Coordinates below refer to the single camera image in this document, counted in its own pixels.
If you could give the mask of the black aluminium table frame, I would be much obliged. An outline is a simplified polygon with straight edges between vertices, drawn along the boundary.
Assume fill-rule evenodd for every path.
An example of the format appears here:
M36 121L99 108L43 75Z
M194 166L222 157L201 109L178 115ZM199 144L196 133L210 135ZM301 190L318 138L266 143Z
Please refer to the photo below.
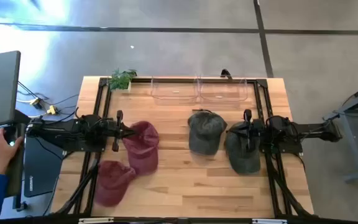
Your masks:
M273 114L292 119L282 78L257 78L266 81ZM257 117L254 87L248 84L242 102L202 102L159 100L151 95L151 77L134 79L131 91L111 94L108 117L123 110L124 124L151 122L160 136L158 167L152 174L130 182L121 202L105 207L92 202L90 217L180 217L180 218L273 218L273 205L264 155L261 170L241 176L231 168L224 150L225 134L215 156L203 157L188 148L187 120L192 110L206 108L221 115L229 128L242 119L245 109ZM84 152L75 152L63 161L51 211L57 212L70 198L80 181ZM314 213L306 174L299 158L282 155L290 190L303 208Z

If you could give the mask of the green plant in white pot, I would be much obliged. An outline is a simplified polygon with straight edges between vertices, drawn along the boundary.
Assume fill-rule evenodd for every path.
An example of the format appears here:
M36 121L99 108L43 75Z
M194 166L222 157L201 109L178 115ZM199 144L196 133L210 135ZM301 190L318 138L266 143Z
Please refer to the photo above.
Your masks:
M137 76L137 70L120 70L115 69L109 79L109 90L126 90L130 92L132 79Z

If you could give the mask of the person's hand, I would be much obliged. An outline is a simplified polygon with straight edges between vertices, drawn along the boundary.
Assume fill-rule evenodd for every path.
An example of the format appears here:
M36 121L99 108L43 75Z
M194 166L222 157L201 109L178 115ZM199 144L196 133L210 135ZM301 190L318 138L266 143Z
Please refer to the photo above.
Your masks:
M18 137L14 142L14 145L11 146L7 143L4 138L5 130L0 128L0 174L4 175L7 171L7 167L11 159L16 155L18 148L21 146L24 138Z

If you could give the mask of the grey operator desk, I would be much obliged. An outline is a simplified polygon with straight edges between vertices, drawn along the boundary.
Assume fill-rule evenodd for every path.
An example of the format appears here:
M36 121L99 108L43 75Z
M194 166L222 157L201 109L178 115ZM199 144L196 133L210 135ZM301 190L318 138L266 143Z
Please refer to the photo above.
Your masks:
M25 136L25 125L18 124L15 127L11 126L6 128L6 134L16 133L17 138L20 136ZM21 193L21 184L22 184L22 170L23 170L23 160L24 160L24 141L21 146L18 148L16 155L11 159L6 176L8 178L8 185L6 188L5 197L12 197Z

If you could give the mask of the maroon baseball cap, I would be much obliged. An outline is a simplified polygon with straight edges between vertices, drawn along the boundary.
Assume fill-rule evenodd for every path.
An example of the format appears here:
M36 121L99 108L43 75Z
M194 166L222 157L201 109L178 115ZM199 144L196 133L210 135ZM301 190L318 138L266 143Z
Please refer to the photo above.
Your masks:
M105 207L120 203L136 172L119 161L102 161L99 165L94 201Z
M148 121L136 122L131 129L135 134L122 140L129 165L137 175L149 175L158 168L159 134Z

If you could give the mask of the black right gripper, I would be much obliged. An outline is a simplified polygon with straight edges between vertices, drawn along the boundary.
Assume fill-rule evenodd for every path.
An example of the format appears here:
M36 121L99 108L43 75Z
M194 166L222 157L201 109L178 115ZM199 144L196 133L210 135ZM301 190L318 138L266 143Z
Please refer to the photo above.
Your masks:
M264 121L262 119L253 119L252 112L249 109L244 110L243 118L246 124L247 133L247 150L258 151L260 147L260 135L264 130ZM229 129L230 135L243 137L242 129L238 127L231 127Z

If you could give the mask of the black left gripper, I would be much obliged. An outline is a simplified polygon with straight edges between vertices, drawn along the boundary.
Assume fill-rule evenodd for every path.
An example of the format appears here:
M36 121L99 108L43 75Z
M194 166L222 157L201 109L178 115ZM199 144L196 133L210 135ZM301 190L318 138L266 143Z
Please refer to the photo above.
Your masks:
M128 138L129 136L135 134L135 131L127 126L124 126L122 130L122 119L123 119L123 112L122 110L118 110L116 115L116 120L108 119L107 121L106 136L114 138L112 144L112 150L114 152L119 151L118 140L121 138L122 132L124 132L123 135L124 138Z

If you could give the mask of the white bracket strip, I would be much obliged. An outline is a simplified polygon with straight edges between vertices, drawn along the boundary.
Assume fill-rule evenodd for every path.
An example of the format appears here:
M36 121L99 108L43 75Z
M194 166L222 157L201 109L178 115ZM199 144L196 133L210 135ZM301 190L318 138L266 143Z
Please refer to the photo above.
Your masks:
M80 218L78 224L107 224L114 223L114 219L110 217L94 217L94 218Z
M288 224L288 221L282 219L253 218L252 224Z

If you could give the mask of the dark grey baseball cap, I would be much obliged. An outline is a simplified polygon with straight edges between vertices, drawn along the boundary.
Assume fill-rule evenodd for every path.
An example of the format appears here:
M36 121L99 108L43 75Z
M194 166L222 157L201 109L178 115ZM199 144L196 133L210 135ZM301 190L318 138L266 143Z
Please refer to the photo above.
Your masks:
M238 122L231 127L241 128L243 137L237 137L226 131L224 148L232 169L239 175L249 175L260 170L260 154L258 151L247 150L247 133L245 122Z
M221 135L227 128L225 120L210 110L196 110L188 118L189 149L195 154L213 156L217 153Z

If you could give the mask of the clear plastic bin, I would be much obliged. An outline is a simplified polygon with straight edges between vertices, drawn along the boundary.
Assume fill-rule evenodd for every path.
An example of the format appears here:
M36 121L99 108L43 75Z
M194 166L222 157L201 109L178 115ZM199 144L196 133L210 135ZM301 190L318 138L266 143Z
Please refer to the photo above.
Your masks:
M216 102L240 102L248 98L247 80L230 77L200 77L199 96Z
M198 78L152 77L150 94L158 100L194 100L199 95Z

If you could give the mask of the black laptop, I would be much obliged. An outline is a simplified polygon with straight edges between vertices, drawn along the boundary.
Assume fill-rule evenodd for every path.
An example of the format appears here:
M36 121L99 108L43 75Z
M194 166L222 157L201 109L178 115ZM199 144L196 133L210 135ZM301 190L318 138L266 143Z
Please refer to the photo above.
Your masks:
M24 151L24 195L51 192L60 173L63 151L41 138L27 138Z

